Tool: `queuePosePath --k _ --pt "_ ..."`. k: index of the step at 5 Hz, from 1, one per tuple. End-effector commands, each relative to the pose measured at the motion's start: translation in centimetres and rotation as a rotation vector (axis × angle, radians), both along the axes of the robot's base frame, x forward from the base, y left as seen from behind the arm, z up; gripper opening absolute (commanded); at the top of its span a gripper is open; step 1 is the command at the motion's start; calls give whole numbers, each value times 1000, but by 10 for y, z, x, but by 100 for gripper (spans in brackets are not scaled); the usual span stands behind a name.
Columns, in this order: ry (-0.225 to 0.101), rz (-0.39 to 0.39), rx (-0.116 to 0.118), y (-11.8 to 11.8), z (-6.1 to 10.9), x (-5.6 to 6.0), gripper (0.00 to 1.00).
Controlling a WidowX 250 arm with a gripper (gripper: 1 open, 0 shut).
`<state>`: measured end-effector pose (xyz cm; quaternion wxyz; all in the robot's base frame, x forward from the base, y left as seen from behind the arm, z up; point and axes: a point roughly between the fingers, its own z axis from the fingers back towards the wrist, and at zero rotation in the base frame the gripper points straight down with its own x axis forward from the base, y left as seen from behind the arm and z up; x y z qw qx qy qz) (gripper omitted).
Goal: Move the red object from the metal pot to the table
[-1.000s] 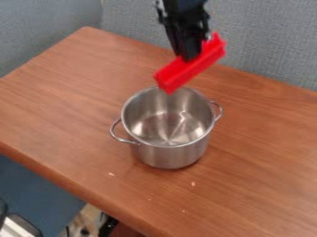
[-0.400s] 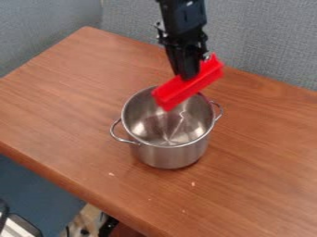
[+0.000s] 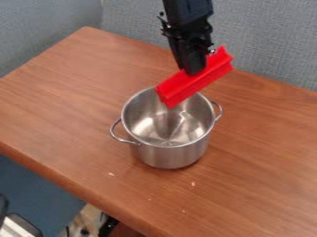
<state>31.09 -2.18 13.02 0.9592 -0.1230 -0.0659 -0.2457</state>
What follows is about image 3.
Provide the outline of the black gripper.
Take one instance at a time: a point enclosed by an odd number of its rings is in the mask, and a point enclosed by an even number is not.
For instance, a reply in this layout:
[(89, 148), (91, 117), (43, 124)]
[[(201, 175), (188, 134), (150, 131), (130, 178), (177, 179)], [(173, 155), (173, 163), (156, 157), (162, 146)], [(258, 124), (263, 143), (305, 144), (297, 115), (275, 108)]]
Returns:
[(213, 28), (209, 17), (213, 15), (212, 0), (162, 0), (166, 17), (162, 35), (169, 38), (170, 48), (180, 69), (196, 75), (208, 66), (208, 55), (214, 46)]

